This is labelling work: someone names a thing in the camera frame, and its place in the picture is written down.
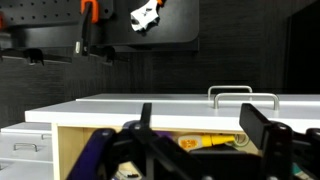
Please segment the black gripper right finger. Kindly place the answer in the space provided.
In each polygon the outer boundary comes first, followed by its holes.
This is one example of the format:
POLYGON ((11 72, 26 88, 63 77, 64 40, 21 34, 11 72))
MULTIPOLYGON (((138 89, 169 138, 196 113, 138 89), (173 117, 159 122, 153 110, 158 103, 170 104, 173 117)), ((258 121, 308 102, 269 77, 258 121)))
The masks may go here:
POLYGON ((252 104, 241 105, 239 125, 253 142, 257 149, 263 148, 265 129, 271 122, 252 104))

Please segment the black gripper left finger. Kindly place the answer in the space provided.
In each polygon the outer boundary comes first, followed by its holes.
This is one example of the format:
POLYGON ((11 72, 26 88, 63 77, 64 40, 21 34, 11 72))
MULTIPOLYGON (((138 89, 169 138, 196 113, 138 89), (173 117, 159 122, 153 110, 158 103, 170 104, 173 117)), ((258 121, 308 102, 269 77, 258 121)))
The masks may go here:
POLYGON ((140 124, 143 127, 149 127, 151 121, 152 104, 144 103, 141 112, 140 124))

